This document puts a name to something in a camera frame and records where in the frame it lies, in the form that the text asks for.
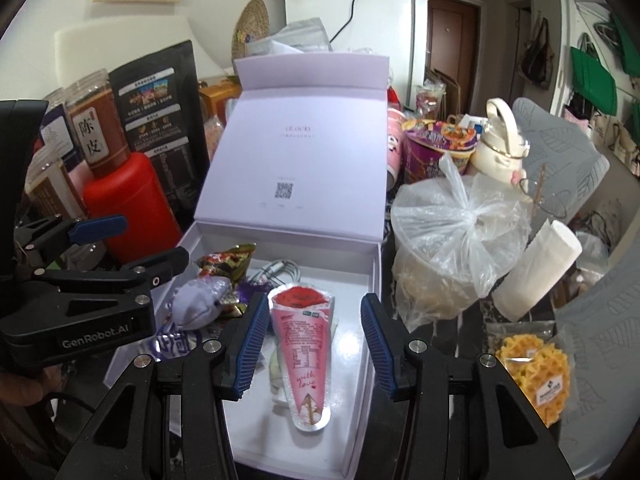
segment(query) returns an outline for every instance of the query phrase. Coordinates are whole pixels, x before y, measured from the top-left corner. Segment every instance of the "open gift box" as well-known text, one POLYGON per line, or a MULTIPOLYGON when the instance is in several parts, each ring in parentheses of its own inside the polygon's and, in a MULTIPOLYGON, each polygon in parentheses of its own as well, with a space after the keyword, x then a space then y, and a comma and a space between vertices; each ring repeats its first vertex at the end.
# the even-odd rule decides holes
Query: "open gift box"
MULTIPOLYGON (((328 425, 297 430, 273 403, 268 369, 259 369, 239 402, 225 401, 234 459, 295 478, 354 478, 373 386, 360 300, 380 294, 388 58, 290 54, 241 59, 237 68, 242 97, 180 245, 192 261, 246 242, 257 244, 252 267, 293 260, 303 282, 335 295, 338 324, 328 425)), ((156 312, 195 277, 191 266, 157 288, 156 312)), ((273 349, 268 335, 262 354, 269 359, 273 349)), ((107 386, 139 351, 118 349, 107 386)), ((179 402, 172 401, 171 428, 180 431, 179 402)))

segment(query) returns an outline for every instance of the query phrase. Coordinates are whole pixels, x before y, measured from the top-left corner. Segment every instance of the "qr code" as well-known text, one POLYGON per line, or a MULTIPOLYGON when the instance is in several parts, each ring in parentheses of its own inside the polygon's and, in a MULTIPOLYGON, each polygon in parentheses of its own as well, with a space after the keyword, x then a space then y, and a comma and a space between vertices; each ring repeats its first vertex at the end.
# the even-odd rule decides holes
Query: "qr code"
POLYGON ((293 184, 289 184, 287 182, 278 183, 276 198, 285 198, 286 200, 289 200, 289 198, 291 198, 291 193, 293 193, 293 184))

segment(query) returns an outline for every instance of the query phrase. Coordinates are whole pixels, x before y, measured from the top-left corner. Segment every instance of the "human hand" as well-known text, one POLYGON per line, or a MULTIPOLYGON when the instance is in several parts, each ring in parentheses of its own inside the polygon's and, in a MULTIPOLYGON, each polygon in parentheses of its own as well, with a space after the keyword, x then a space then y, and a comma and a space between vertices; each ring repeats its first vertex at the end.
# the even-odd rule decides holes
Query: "human hand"
POLYGON ((60 366, 44 368, 39 377, 30 379, 0 372, 0 402, 16 406, 31 406, 62 385, 60 366))

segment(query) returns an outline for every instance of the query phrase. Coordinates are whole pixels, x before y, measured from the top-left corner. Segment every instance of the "red plastic container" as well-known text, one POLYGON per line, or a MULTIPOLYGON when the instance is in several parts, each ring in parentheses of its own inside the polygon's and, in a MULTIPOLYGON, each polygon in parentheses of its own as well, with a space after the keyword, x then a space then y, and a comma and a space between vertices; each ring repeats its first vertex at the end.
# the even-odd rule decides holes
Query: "red plastic container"
POLYGON ((127 231, 106 240, 121 264, 174 248, 182 237, 151 161, 143 153, 131 153, 116 171, 88 183, 83 196, 91 218, 126 216, 127 231))

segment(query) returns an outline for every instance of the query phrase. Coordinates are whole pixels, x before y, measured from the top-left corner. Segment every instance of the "waffle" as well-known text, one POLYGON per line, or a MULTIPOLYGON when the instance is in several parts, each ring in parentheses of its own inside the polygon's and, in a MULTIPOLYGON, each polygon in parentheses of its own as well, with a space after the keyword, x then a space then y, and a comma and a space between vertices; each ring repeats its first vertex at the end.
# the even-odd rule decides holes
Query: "waffle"
POLYGON ((547 427, 557 422, 569 397, 570 370, 567 356, 548 344, 519 368, 513 379, 547 427))
POLYGON ((544 344, 542 339, 533 334, 518 334, 504 338, 502 348, 495 353, 495 356, 502 363, 502 366, 513 375, 526 363, 512 361, 512 359, 531 357, 544 344))

